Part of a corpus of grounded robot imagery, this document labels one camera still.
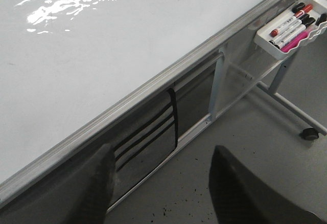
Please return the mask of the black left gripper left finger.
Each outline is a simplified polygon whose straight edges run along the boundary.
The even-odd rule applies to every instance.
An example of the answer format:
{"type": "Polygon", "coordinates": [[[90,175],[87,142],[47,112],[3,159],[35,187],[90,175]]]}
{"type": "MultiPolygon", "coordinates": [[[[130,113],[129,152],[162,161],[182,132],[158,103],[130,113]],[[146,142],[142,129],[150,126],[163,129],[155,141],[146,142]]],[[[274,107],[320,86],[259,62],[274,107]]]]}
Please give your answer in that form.
{"type": "Polygon", "coordinates": [[[1,208],[1,223],[103,223],[114,172],[109,144],[75,155],[1,208]]]}

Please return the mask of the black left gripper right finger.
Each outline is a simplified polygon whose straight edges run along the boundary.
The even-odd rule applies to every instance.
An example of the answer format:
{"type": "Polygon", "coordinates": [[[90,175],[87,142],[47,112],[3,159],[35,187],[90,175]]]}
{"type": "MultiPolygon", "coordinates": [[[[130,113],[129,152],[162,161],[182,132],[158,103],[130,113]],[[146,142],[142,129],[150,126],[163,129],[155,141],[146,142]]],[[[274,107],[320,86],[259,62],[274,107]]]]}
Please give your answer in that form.
{"type": "Polygon", "coordinates": [[[218,223],[326,223],[286,199],[226,147],[215,147],[208,188],[218,223]]]}

